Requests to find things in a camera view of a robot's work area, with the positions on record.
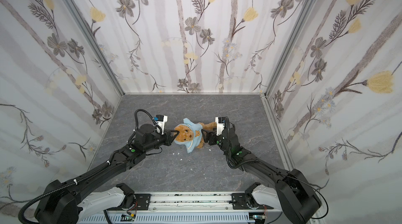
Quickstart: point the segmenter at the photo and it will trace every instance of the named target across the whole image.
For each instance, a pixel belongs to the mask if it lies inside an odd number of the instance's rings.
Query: stuffed toy
[[[191,122],[188,118],[183,119],[183,124],[179,124],[174,129],[179,131],[179,134],[174,139],[176,144],[183,144],[186,146],[187,153],[194,150],[195,147],[202,148],[204,145],[204,138],[201,129],[212,131],[216,128],[216,122],[209,124]]]

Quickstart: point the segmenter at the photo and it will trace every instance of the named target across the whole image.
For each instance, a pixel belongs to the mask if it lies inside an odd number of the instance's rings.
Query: table surface
[[[135,128],[134,111],[168,116],[165,129],[174,129],[189,118],[210,123],[228,116],[236,126],[239,142],[259,159],[283,168],[273,133],[259,95],[124,95],[91,168],[106,161],[111,152],[126,144]],[[139,125],[150,123],[138,113]],[[162,146],[161,154],[147,156],[140,164],[109,180],[96,191],[126,183],[134,191],[244,191],[256,176],[230,169],[217,146],[204,145],[187,153],[184,145]]]

